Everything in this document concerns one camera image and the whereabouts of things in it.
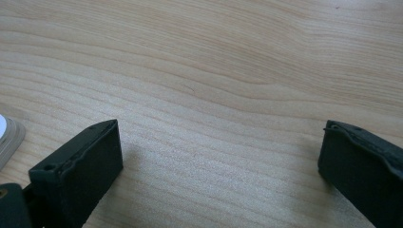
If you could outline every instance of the wood grain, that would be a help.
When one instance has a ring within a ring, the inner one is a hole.
[[[119,120],[86,227],[372,227],[317,173],[328,119],[403,146],[403,3],[0,0],[0,182]]]

